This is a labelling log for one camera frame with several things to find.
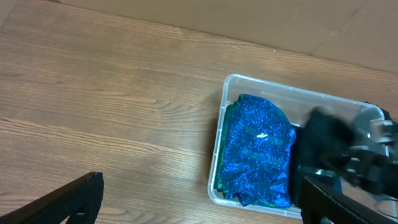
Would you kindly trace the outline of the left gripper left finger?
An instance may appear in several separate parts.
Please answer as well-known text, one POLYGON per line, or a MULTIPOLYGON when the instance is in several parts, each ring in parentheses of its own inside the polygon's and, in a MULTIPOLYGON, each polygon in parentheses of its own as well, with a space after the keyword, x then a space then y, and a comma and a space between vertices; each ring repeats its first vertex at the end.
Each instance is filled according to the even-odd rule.
POLYGON ((94 223, 104 194, 101 172, 89 172, 78 179, 1 216, 1 223, 94 223))

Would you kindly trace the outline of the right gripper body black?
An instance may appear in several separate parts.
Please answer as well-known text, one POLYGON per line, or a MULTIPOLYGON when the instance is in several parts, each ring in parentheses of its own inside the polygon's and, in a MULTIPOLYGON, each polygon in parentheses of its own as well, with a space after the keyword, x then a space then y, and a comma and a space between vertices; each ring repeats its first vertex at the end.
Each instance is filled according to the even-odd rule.
POLYGON ((341 127, 348 155, 343 177, 370 194, 397 198, 397 121, 367 102, 341 127))

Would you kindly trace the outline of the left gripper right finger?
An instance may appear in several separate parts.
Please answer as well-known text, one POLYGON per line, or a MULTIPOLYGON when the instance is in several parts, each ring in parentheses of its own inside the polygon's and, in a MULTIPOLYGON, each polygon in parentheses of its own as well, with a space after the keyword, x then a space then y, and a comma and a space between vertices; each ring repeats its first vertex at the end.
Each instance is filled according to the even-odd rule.
POLYGON ((336 224, 395 224, 394 220, 308 176, 302 180, 298 207, 304 224, 320 223, 322 218, 336 224))

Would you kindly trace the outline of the black cloth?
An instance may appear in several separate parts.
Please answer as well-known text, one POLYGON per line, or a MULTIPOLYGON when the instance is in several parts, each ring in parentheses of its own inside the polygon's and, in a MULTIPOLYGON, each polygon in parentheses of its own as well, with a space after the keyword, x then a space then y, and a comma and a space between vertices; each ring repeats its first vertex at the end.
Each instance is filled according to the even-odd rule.
POLYGON ((299 190, 308 175, 342 192, 340 176, 327 167, 322 156, 337 155, 348 150, 354 141, 353 130, 336 116, 316 107, 308 114, 303 127, 294 127, 296 140, 290 149, 289 195, 298 207, 299 190))

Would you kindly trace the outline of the blue green sequin cloth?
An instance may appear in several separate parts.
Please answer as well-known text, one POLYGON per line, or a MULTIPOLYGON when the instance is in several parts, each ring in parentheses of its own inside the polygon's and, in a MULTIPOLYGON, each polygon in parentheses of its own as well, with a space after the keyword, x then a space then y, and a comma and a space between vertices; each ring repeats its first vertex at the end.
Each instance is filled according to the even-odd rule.
POLYGON ((290 150, 296 132, 285 113, 248 94, 227 106, 214 188, 242 206, 289 208, 290 150))

